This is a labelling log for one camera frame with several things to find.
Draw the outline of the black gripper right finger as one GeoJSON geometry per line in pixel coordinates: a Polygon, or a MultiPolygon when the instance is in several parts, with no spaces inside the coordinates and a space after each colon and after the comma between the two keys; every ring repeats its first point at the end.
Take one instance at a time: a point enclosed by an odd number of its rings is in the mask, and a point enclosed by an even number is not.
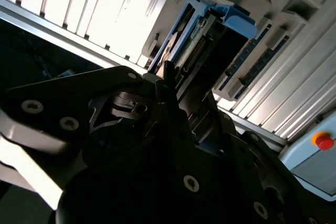
{"type": "Polygon", "coordinates": [[[237,133],[213,95],[189,91],[183,98],[195,145],[220,158],[209,167],[220,178],[211,189],[224,193],[217,218],[226,223],[314,223],[312,202],[260,137],[237,133]]]}

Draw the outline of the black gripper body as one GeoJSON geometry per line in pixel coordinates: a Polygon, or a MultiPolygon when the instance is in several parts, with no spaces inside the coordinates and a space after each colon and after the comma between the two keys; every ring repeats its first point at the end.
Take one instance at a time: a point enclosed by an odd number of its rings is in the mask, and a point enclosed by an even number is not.
{"type": "Polygon", "coordinates": [[[80,172],[66,187],[57,223],[226,223],[215,154],[198,148],[184,123],[157,123],[137,146],[104,166],[80,172]]]}

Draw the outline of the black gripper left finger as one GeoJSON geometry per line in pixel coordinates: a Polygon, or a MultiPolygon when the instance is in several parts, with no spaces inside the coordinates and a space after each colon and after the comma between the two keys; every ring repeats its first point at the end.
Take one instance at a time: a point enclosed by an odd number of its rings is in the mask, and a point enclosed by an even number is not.
{"type": "Polygon", "coordinates": [[[61,195],[59,185],[26,149],[69,157],[101,127],[121,118],[148,119],[159,102],[159,86],[177,100],[167,81],[126,66],[6,90],[1,94],[1,162],[16,174],[2,175],[2,180],[40,195],[61,195]]]}

